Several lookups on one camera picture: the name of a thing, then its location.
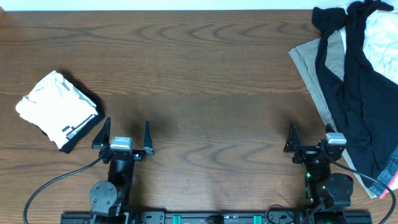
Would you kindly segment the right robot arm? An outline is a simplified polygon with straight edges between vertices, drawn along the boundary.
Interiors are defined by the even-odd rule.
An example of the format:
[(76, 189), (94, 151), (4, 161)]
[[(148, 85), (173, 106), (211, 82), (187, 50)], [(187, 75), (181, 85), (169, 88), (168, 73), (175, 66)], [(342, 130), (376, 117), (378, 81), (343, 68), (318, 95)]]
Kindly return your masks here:
[(305, 166), (305, 196), (311, 204), (296, 212), (294, 223), (348, 223), (345, 208), (351, 206), (353, 179), (342, 173), (332, 173), (330, 164), (341, 159), (346, 138), (326, 126), (325, 138), (315, 146), (301, 143), (299, 132), (290, 125), (285, 153), (292, 153), (292, 162)]

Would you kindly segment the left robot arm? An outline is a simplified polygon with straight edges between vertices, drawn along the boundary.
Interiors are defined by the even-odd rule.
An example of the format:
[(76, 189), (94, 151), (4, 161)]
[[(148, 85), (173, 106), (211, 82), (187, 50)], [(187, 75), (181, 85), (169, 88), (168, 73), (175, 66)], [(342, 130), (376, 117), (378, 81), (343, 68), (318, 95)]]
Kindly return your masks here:
[(99, 159), (109, 164), (108, 179), (97, 182), (90, 190), (90, 224), (95, 223), (140, 223), (140, 214), (129, 208), (134, 164), (146, 156), (154, 155), (149, 122), (146, 121), (142, 150), (132, 148), (132, 139), (110, 138), (111, 119), (107, 118), (91, 147), (99, 150)]

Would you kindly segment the white t-shirt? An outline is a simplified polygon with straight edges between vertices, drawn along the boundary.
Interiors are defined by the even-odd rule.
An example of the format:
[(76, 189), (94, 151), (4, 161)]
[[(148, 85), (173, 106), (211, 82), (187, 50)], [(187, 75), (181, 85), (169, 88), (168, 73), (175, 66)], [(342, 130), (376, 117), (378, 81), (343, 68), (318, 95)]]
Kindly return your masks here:
[(23, 96), (16, 111), (67, 154), (103, 118), (97, 104), (55, 70)]

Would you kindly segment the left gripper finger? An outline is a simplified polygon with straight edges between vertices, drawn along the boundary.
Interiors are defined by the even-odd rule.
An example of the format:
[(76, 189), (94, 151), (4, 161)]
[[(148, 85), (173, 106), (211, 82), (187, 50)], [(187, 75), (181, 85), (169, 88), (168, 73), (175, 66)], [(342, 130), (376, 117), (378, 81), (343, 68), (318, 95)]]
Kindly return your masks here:
[(149, 121), (146, 121), (145, 131), (144, 131), (144, 150), (153, 150), (152, 137), (150, 135)]
[(107, 117), (100, 132), (94, 138), (92, 146), (109, 146), (110, 128), (111, 118)]

